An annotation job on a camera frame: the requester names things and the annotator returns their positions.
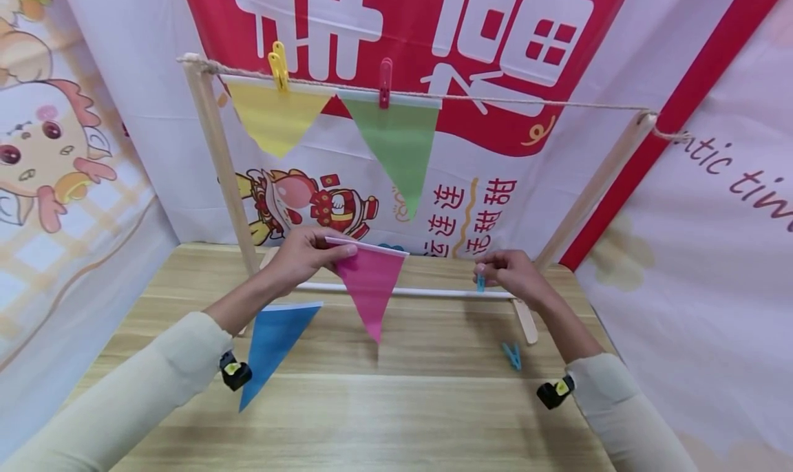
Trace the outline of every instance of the sleeve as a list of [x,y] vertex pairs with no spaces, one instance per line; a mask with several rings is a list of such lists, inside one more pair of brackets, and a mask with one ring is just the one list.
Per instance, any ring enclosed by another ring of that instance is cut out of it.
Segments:
[[2,471],[108,471],[166,418],[206,389],[231,335],[192,312],[53,418]]
[[619,358],[609,353],[581,358],[567,373],[575,383],[575,403],[617,472],[697,471]]

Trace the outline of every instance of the black wrist strap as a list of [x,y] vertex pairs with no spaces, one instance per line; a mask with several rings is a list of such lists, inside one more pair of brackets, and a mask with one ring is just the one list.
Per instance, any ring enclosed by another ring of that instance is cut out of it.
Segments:
[[223,383],[231,388],[231,391],[243,387],[253,377],[253,372],[249,364],[237,362],[234,353],[225,352],[220,357],[220,374],[223,375]]
[[537,398],[546,405],[547,409],[555,409],[564,402],[570,393],[573,393],[575,383],[568,374],[555,382],[548,382],[537,388]]

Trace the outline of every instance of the rope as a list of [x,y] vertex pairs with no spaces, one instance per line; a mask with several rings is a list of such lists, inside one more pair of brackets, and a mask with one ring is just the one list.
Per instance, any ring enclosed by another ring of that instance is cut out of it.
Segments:
[[[212,75],[218,75],[218,74],[236,75],[236,76],[245,76],[247,78],[257,78],[260,80],[273,79],[272,75],[263,74],[262,72],[258,72],[258,71],[248,71],[246,69],[239,69],[238,67],[226,66],[212,59],[200,58],[200,56],[198,56],[197,54],[185,54],[184,56],[181,56],[181,58],[177,58],[176,61],[180,63],[189,63],[189,64],[198,65],[200,71]],[[320,87],[343,88],[346,90],[355,90],[359,92],[376,92],[376,93],[380,92],[376,88],[356,87],[354,85],[332,84],[323,81],[301,80],[298,78],[289,78],[289,83],[301,84],[301,85],[317,85]],[[658,116],[658,113],[656,111],[653,111],[651,108],[644,106],[632,106],[630,104],[599,104],[599,103],[588,103],[588,102],[567,102],[567,101],[559,101],[559,100],[528,100],[528,98],[451,96],[448,94],[431,94],[427,92],[393,91],[392,93],[397,94],[399,96],[407,96],[407,97],[447,98],[448,100],[478,100],[480,102],[486,102],[486,103],[542,104],[546,106],[589,107],[593,109],[609,109],[611,111],[639,111],[645,114],[654,114],[654,116]],[[683,140],[684,142],[689,142],[689,140],[695,139],[695,137],[692,136],[692,134],[688,133],[687,131],[679,132],[679,133],[664,133],[662,131],[659,131],[659,129],[654,126],[653,126],[653,135],[655,135],[658,138],[663,138],[664,140],[669,140],[669,142],[673,142],[674,140]]]

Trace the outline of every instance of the fabric backdrop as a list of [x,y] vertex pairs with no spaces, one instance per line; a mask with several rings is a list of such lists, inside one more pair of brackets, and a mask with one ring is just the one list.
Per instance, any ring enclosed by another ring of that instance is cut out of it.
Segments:
[[[174,62],[188,51],[202,51],[187,2],[72,1],[127,128],[142,140],[140,157],[179,238],[234,242],[193,101],[181,66]],[[380,60],[388,55],[395,63],[396,89],[439,92],[448,82],[451,93],[468,88],[498,91],[499,96],[635,103],[657,109],[731,1],[190,3],[210,55],[230,65],[266,69],[260,52],[269,51],[278,38],[286,44],[296,77],[372,87]],[[543,7],[551,2],[557,5]],[[526,14],[525,25],[515,25],[521,12],[533,14]],[[460,31],[455,34],[457,23]],[[548,62],[533,60],[529,43],[544,43],[542,34],[550,30],[543,27],[548,25],[554,38],[559,29],[564,31],[554,46],[570,53],[562,59],[549,56]],[[554,61],[562,62],[557,67]],[[322,190],[344,196],[356,209],[349,233],[366,242],[448,257],[471,257],[502,247],[538,253],[631,117],[625,111],[545,107],[511,113],[487,104],[447,103],[421,205],[416,217],[408,220],[401,196],[338,104],[330,105],[302,143],[278,160],[262,153],[245,134],[219,85],[218,102],[241,180],[261,178],[263,190],[271,192],[276,180],[281,181],[281,191],[328,181]],[[262,219],[255,196],[249,191],[241,197],[246,197],[257,242],[276,238],[279,227],[311,222],[310,206],[278,203],[266,209],[272,218]]]
[[793,470],[793,0],[577,271],[703,472]]
[[1,462],[176,238],[67,0],[0,0],[0,106]]

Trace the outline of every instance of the forearm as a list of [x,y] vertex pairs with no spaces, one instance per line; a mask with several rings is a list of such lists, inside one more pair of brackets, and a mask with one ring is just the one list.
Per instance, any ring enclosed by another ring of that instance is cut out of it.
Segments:
[[207,307],[204,313],[218,326],[236,336],[256,318],[256,314],[279,296],[278,278],[271,270],[261,269],[245,283]]
[[556,292],[549,292],[542,299],[542,305],[534,308],[542,317],[564,363],[605,352],[603,345],[595,340],[578,315]]
[[617,472],[697,468],[619,358],[603,353],[567,366],[573,397]]
[[192,312],[53,418],[2,471],[108,471],[218,373],[231,336]]
[[538,314],[573,378],[575,402],[619,472],[696,471],[683,445],[619,358],[586,328],[573,309],[549,293]]

